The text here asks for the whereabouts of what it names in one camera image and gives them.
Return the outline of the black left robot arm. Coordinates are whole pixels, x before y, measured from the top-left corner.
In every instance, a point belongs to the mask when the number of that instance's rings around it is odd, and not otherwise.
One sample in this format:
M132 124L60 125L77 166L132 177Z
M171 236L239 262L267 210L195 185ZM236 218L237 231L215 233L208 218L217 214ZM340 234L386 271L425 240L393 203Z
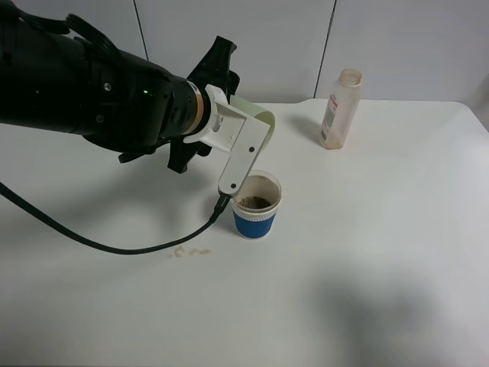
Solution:
M235 44L217 37L187 77L119 50L76 15L64 20L1 3L1 120L5 124L80 135L116 151L122 163L170 146L168 166L179 174L206 156L186 143L209 120L208 85L235 94Z

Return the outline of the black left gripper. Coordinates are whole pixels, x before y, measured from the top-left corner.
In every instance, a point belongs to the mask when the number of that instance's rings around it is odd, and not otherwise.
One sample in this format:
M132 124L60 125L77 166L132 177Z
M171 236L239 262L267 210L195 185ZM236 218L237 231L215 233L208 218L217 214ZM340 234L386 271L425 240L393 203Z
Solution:
M239 77L229 67L236 48L232 41L217 36L189 77L174 84L172 109L166 125L166 143L170 146L167 167L170 170L183 174L196 154L201 157L210 154L210 146L200 141L185 143L183 139L199 132L209 119L207 85L220 88L227 97L235 93Z

